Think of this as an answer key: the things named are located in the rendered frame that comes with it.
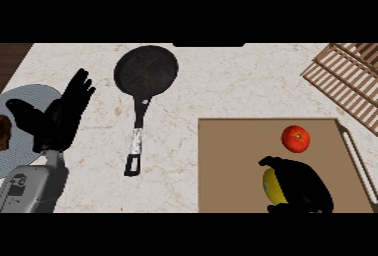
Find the brown bread slice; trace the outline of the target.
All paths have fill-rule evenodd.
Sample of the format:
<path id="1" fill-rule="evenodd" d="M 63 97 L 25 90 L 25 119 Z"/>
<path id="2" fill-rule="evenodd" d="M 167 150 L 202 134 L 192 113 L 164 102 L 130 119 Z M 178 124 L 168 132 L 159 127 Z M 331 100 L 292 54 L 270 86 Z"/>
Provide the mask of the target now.
<path id="1" fill-rule="evenodd" d="M 12 122 L 6 115 L 0 115 L 0 151 L 9 149 L 9 141 L 12 136 Z"/>

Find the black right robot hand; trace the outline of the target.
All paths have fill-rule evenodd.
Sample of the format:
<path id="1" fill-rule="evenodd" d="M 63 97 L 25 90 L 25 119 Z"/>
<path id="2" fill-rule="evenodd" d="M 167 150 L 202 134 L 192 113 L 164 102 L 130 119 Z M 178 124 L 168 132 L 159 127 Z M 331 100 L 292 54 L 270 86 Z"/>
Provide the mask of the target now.
<path id="1" fill-rule="evenodd" d="M 333 212 L 333 201 L 314 169 L 302 162 L 266 156 L 260 166 L 274 170 L 286 202 L 267 206 L 270 213 L 305 214 Z"/>

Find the black frying pan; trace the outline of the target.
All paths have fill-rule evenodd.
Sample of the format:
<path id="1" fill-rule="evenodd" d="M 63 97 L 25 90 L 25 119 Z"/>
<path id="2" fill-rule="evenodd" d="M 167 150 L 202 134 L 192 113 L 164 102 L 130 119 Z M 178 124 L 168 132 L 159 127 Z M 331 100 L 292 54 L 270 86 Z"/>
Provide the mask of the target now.
<path id="1" fill-rule="evenodd" d="M 124 175 L 140 174 L 143 117 L 152 97 L 171 86 L 178 73 L 174 54 L 161 46 L 146 45 L 130 50 L 116 62 L 113 81 L 122 93 L 134 101 L 134 127 Z"/>

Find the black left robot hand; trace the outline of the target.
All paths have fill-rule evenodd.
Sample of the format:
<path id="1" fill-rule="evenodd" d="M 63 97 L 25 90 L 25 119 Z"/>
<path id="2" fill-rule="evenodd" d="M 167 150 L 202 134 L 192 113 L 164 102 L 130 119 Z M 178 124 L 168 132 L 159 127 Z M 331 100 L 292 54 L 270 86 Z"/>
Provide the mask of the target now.
<path id="1" fill-rule="evenodd" d="M 46 150 L 63 152 L 72 144 L 81 115 L 96 91 L 87 76 L 88 72 L 80 69 L 62 97 L 51 101 L 44 112 L 20 99 L 6 102 L 17 128 L 34 136 L 35 153 Z"/>

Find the wooden tiered shelf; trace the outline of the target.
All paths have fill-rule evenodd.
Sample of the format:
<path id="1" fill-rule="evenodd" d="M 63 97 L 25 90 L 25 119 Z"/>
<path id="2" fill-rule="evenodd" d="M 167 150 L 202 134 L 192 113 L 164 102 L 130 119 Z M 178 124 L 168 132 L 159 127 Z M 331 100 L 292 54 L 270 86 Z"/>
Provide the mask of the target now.
<path id="1" fill-rule="evenodd" d="M 378 137 L 378 43 L 329 43 L 300 76 Z"/>

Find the red tomato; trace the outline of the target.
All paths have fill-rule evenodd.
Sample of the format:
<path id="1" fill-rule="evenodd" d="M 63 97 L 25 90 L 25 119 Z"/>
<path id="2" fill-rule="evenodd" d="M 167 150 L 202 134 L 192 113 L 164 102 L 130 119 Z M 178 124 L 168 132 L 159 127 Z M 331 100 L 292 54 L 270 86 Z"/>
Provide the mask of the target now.
<path id="1" fill-rule="evenodd" d="M 291 125 L 283 129 L 280 141 L 292 153 L 302 153 L 310 145 L 310 134 L 302 127 Z"/>

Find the brown tray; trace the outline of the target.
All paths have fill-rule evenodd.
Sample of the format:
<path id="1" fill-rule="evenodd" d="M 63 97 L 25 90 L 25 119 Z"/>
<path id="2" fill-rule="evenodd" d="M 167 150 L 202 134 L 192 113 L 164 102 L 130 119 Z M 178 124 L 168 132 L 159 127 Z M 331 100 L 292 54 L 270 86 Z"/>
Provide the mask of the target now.
<path id="1" fill-rule="evenodd" d="M 301 153 L 283 147 L 283 129 L 297 125 L 310 134 Z M 198 204 L 202 212 L 267 211 L 263 190 L 267 157 L 311 166 L 331 192 L 336 213 L 378 213 L 373 185 L 347 128 L 333 118 L 202 119 L 198 122 Z"/>

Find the grey round plate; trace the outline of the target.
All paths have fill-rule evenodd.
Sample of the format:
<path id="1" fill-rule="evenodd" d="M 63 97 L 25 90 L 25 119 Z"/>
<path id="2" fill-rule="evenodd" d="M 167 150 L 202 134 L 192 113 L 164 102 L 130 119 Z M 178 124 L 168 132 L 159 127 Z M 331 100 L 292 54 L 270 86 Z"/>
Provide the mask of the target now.
<path id="1" fill-rule="evenodd" d="M 0 115 L 4 115 L 12 123 L 9 149 L 0 151 L 0 179 L 19 165 L 31 164 L 38 158 L 38 154 L 32 151 L 34 138 L 17 128 L 6 102 L 9 99 L 20 99 L 44 112 L 51 101 L 59 98 L 59 91 L 40 84 L 20 86 L 0 94 Z"/>

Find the yellow lemon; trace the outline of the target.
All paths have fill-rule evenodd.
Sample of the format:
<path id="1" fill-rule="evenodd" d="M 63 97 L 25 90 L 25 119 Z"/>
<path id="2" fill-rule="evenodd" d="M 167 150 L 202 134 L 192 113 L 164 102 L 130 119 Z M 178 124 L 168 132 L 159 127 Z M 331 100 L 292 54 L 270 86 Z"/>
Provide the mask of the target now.
<path id="1" fill-rule="evenodd" d="M 263 189 L 270 202 L 277 205 L 286 202 L 286 198 L 280 189 L 274 169 L 269 168 L 263 174 Z"/>

